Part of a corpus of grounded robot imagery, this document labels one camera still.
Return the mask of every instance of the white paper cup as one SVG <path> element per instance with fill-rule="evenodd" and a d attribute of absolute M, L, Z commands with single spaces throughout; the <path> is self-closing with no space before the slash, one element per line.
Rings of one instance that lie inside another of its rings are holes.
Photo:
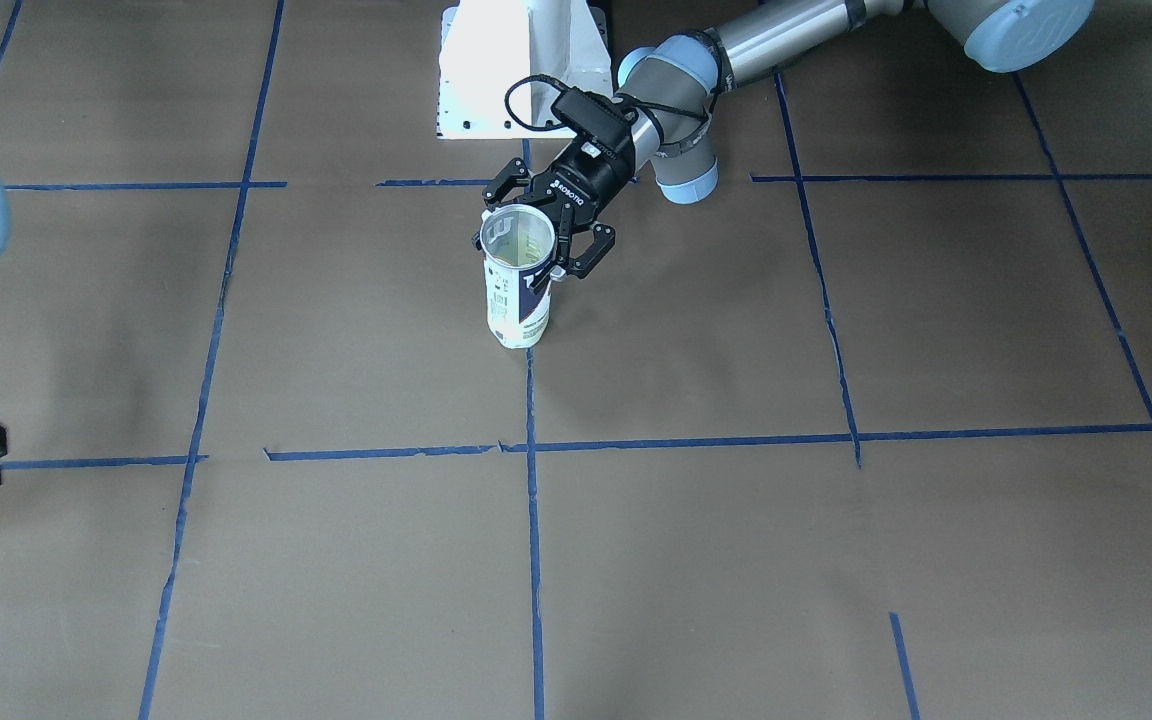
<path fill-rule="evenodd" d="M 479 241 L 488 328 L 511 350 L 536 344 L 550 324 L 550 283 L 539 293 L 528 286 L 553 256 L 554 225 L 530 205 L 506 205 L 483 218 Z"/>

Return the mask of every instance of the silver metal tube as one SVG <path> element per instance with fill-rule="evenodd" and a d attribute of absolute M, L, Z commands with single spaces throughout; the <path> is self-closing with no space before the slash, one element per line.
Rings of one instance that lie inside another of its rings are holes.
<path fill-rule="evenodd" d="M 635 169 L 639 170 L 660 149 L 660 136 L 657 135 L 652 120 L 649 120 L 646 115 L 639 115 L 639 119 L 635 120 L 631 136 L 634 137 L 634 158 L 637 165 Z"/>
<path fill-rule="evenodd" d="M 737 86 L 851 29 L 846 0 L 776 0 L 718 28 Z"/>

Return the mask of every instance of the floor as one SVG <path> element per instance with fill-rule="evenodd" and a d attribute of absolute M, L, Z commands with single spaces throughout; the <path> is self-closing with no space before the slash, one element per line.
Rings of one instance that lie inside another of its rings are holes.
<path fill-rule="evenodd" d="M 0 719 L 1152 717 L 1152 1 L 727 97 L 533 353 L 446 5 L 0 0 Z"/>

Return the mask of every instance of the label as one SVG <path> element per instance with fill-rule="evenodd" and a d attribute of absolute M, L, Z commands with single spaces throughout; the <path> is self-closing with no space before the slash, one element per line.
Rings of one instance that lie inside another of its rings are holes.
<path fill-rule="evenodd" d="M 568 197 L 568 199 L 575 202 L 575 204 L 581 205 L 584 209 L 585 206 L 584 197 L 576 195 L 576 191 L 573 190 L 570 187 L 563 184 L 563 181 L 561 181 L 561 179 L 554 179 L 554 182 L 550 183 L 550 187 L 554 188 L 554 190 L 558 190 L 559 192 L 562 192 Z"/>
<path fill-rule="evenodd" d="M 503 268 L 490 258 L 483 260 L 483 275 L 488 290 L 488 328 L 500 344 L 521 350 L 540 341 L 550 324 L 550 285 L 540 295 L 526 285 L 539 268 Z"/>

